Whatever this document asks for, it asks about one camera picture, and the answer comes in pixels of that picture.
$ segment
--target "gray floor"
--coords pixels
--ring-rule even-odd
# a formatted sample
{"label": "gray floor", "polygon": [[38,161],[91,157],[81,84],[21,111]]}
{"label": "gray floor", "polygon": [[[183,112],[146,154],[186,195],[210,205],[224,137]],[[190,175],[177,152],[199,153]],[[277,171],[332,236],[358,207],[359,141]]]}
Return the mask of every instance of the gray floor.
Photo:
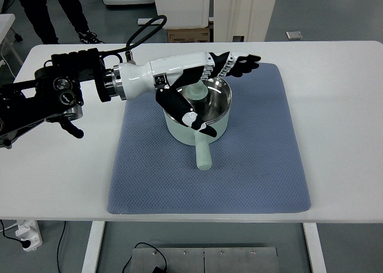
{"label": "gray floor", "polygon": [[[102,0],[80,0],[89,26],[106,43],[125,43],[138,29],[137,18],[156,15],[154,5],[107,7]],[[304,40],[376,40],[383,43],[382,0],[276,0],[266,41],[286,41],[285,31],[301,31]],[[78,43],[68,19],[48,0],[51,18],[59,42]],[[29,50],[40,44],[18,0],[6,13],[14,13],[13,28],[23,37],[14,46],[25,59]],[[161,31],[149,42],[165,43]],[[16,74],[20,65],[4,49],[4,56]],[[6,66],[0,67],[0,84],[13,78]],[[57,272],[56,250],[63,222],[39,222],[43,246],[26,253],[18,243],[0,238],[0,272]],[[62,241],[60,264],[62,272],[81,272],[90,222],[69,222]],[[383,272],[383,225],[350,224],[318,225],[328,273]],[[156,238],[161,232],[164,238]],[[13,235],[14,229],[7,234]],[[266,244],[282,248],[281,272],[309,272],[299,225],[241,225],[231,224],[166,224],[166,223],[108,223],[98,272],[121,272],[129,258],[131,247],[138,241],[156,245],[251,245]]]}

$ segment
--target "saucepan handle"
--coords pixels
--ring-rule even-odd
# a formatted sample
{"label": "saucepan handle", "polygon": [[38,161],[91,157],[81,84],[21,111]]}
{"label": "saucepan handle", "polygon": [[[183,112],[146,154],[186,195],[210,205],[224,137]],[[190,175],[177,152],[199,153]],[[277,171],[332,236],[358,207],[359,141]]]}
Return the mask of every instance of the saucepan handle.
{"label": "saucepan handle", "polygon": [[207,135],[196,131],[194,133],[194,137],[196,139],[197,167],[200,170],[208,170],[212,166],[212,160],[210,155],[209,143],[207,141]]}

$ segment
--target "cardboard box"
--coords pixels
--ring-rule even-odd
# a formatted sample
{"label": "cardboard box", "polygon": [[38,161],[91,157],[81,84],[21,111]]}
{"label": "cardboard box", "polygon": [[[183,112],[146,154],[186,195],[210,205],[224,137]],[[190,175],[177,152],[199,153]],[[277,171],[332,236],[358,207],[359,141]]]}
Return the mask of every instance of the cardboard box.
{"label": "cardboard box", "polygon": [[201,29],[168,29],[168,43],[208,43],[209,27]]}

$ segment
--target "person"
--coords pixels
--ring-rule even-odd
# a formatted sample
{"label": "person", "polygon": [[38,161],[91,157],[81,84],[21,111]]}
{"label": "person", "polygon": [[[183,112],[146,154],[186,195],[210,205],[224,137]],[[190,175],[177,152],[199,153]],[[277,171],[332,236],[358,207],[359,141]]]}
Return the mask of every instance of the person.
{"label": "person", "polygon": [[[58,0],[69,21],[78,34],[81,43],[103,43],[97,35],[89,30],[88,22],[79,0]],[[20,0],[25,14],[32,23],[36,34],[43,44],[58,44],[59,39],[50,20],[47,0]]]}

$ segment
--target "power strip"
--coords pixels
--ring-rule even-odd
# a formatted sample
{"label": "power strip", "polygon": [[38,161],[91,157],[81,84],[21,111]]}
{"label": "power strip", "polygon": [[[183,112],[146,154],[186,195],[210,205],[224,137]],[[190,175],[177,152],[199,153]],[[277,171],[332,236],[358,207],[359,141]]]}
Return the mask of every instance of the power strip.
{"label": "power strip", "polygon": [[29,240],[31,245],[24,248],[24,251],[36,250],[42,244],[40,229],[35,220],[18,220],[19,229],[16,231],[16,236],[21,240]]}

